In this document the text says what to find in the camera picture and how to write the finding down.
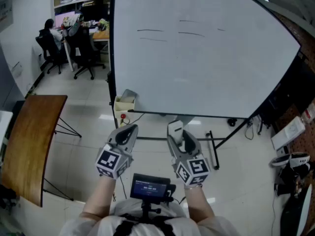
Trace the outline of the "person's right forearm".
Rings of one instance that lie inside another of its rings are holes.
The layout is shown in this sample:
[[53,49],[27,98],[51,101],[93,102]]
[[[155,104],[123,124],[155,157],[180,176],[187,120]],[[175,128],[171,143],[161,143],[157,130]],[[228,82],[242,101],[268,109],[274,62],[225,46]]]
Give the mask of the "person's right forearm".
[[190,219],[196,223],[215,216],[209,205],[201,185],[185,188]]

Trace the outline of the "wall notice panel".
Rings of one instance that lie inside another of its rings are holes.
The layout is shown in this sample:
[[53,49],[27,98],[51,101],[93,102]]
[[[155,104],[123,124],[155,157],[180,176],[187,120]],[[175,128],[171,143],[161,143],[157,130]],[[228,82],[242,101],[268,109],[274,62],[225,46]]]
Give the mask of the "wall notice panel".
[[12,0],[0,1],[0,33],[13,24]]

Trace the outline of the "black office chair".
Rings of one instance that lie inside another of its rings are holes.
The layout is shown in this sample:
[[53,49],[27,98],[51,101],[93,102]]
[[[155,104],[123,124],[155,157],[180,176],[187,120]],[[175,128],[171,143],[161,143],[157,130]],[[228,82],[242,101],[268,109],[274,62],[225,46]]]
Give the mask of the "black office chair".
[[59,50],[52,34],[45,34],[35,38],[36,42],[43,50],[44,59],[52,66],[47,70],[49,74],[54,68],[58,68],[58,74],[61,74],[61,67],[66,63],[66,55],[62,50]]
[[95,51],[92,47],[89,28],[76,24],[68,29],[65,39],[70,46],[70,57],[79,68],[74,74],[74,79],[76,80],[80,73],[88,70],[93,80],[95,77],[92,68],[101,66],[104,69],[105,65],[98,62],[100,51]]

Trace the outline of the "brown wooden table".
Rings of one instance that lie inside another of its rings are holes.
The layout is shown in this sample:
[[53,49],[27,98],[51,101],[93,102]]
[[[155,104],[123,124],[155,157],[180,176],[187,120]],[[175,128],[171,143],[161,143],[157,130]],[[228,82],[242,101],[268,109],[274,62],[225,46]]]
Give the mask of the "brown wooden table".
[[1,183],[18,197],[43,206],[45,169],[67,95],[31,95],[17,101],[4,153]]

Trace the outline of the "pink computer screen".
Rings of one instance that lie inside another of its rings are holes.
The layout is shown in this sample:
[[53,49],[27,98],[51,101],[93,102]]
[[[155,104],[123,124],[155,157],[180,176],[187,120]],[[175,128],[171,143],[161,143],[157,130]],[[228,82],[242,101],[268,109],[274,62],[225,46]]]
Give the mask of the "pink computer screen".
[[55,15],[55,28],[59,29],[62,27],[64,19],[71,18],[73,15],[75,15],[74,11],[62,13],[62,14],[56,14]]

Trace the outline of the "black chest-mounted monitor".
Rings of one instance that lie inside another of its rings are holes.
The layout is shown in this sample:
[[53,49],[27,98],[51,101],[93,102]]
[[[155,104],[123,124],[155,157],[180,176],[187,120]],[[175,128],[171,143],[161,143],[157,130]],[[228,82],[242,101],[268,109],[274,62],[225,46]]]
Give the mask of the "black chest-mounted monitor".
[[151,208],[151,204],[160,205],[174,201],[172,197],[176,190],[176,185],[171,184],[169,178],[154,177],[142,174],[134,174],[130,197],[142,201],[142,219],[149,219],[149,212],[161,213],[161,208]]

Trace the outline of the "white patterned bag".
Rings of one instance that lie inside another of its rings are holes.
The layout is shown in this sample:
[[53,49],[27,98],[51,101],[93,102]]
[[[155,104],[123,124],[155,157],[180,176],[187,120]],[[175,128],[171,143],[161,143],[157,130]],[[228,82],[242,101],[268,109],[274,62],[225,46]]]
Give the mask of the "white patterned bag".
[[62,22],[62,35],[66,37],[68,35],[68,30],[74,26],[77,22],[80,22],[82,14],[75,13],[74,15],[64,17]]

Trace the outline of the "floor power strip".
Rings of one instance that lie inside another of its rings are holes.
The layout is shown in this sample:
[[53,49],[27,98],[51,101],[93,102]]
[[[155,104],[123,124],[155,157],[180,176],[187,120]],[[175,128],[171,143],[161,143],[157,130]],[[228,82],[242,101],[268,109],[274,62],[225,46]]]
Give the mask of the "floor power strip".
[[28,98],[30,95],[36,95],[36,87],[37,87],[38,83],[34,82],[33,84],[29,83],[26,86],[26,95],[25,95],[25,99]]

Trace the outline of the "wooden desk with white legs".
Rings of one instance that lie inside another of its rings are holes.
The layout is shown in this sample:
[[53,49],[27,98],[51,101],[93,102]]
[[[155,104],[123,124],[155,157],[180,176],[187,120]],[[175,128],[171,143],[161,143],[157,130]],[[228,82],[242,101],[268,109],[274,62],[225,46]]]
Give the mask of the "wooden desk with white legs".
[[[65,36],[67,35],[66,30],[63,30],[63,36],[65,38]],[[90,28],[89,29],[89,36],[90,36],[90,41],[92,43],[92,47],[94,48],[94,43],[95,42],[107,42],[107,45],[109,46],[110,43],[110,32],[109,30],[104,30],[104,31],[99,31],[96,28]],[[69,64],[69,69],[71,72],[74,72],[74,69],[77,68],[77,64],[71,59],[70,57],[70,45],[67,42],[66,39],[64,39],[63,41],[64,43],[64,48],[65,48],[65,52],[66,52],[66,57],[67,57],[67,61]]]

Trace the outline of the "cream storage box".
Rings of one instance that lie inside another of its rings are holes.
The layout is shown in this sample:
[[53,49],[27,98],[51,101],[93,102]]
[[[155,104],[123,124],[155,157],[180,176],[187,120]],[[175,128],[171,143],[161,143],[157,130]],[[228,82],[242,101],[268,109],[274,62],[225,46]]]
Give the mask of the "cream storage box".
[[127,112],[129,110],[134,110],[135,102],[127,103],[121,100],[120,96],[115,97],[114,101],[114,111],[115,112]]

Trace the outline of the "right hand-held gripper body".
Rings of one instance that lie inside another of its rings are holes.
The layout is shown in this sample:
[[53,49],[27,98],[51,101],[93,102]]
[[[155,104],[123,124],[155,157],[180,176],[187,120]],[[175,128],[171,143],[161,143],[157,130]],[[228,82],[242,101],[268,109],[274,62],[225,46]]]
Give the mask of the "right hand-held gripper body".
[[210,174],[208,160],[202,153],[195,156],[173,157],[172,167],[176,177],[184,184],[185,189],[202,186]]

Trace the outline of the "white cardboard box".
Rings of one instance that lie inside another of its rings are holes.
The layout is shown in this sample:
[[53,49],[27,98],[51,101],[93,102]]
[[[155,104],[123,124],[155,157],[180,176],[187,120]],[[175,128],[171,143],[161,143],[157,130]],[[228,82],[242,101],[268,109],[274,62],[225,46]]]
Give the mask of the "white cardboard box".
[[305,125],[300,117],[295,117],[287,126],[275,134],[272,138],[272,144],[275,150],[286,146],[305,131]]

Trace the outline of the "black chest harness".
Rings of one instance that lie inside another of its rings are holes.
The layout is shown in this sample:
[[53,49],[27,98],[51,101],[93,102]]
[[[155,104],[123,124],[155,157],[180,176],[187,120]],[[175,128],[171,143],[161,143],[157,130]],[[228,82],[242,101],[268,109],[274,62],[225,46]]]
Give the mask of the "black chest harness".
[[126,220],[123,220],[122,223],[116,228],[113,236],[129,236],[131,234],[132,227],[138,224],[151,224],[159,228],[164,233],[164,236],[175,236],[173,227],[166,223],[166,221],[172,219],[172,217],[156,216],[154,218],[139,218],[127,213],[122,217],[126,218]]

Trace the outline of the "grey flat device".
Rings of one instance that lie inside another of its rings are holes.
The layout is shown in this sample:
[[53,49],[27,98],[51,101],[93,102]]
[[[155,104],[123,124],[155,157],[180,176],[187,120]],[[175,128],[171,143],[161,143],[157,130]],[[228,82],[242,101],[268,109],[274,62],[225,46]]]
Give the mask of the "grey flat device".
[[137,93],[126,89],[123,95],[120,98],[120,101],[123,103],[134,103],[135,99],[137,98]]

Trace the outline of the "white whiteboard eraser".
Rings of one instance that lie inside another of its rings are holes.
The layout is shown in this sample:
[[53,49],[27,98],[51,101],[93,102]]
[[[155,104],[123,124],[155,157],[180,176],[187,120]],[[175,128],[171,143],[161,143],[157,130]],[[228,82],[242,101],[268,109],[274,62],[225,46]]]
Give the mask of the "white whiteboard eraser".
[[167,135],[171,136],[177,145],[182,145],[184,124],[180,120],[174,120],[167,126]]

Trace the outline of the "whiteboard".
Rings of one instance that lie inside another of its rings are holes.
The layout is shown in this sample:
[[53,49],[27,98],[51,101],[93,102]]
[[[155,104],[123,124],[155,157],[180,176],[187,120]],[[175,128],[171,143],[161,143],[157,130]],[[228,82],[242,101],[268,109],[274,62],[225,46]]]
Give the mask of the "whiteboard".
[[259,0],[110,0],[111,103],[128,89],[128,112],[247,122],[300,48]]

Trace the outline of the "person's white shirt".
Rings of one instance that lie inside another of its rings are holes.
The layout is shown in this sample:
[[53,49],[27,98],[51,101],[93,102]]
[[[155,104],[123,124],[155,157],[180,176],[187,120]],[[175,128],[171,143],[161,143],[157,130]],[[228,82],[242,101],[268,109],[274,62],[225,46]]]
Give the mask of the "person's white shirt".
[[[141,200],[129,198],[116,203],[112,213],[98,222],[83,217],[69,220],[62,227],[59,236],[123,236],[122,229],[118,228],[126,220],[122,216],[128,214],[140,217],[141,204]],[[165,233],[153,224],[139,223],[132,226],[128,236],[240,236],[235,227],[220,216],[196,223],[186,217],[178,204],[153,205],[153,208],[161,208],[161,214],[150,212],[149,217],[167,217],[165,224],[170,226],[168,231]]]

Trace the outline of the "person's left forearm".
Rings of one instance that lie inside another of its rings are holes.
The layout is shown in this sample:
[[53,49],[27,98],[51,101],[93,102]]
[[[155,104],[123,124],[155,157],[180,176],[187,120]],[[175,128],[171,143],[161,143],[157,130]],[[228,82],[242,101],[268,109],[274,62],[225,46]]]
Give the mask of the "person's left forearm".
[[86,201],[83,211],[79,216],[96,221],[108,216],[115,186],[115,179],[101,176],[95,190]]

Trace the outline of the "white and black headset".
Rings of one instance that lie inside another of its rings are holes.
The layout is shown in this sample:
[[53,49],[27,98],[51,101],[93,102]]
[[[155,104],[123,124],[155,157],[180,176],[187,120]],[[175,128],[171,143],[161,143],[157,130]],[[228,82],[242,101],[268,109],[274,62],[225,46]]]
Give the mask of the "white and black headset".
[[295,168],[308,163],[309,160],[310,155],[308,153],[294,152],[291,154],[276,157],[270,162],[270,164],[272,167],[285,167],[289,163],[290,167]]

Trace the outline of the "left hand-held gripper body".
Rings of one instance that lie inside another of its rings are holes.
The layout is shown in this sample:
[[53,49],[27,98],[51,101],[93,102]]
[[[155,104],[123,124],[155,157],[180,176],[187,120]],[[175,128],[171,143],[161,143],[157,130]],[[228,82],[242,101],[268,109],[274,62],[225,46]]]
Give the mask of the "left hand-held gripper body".
[[131,153],[106,143],[99,151],[95,166],[100,175],[117,180],[130,167],[132,161]]

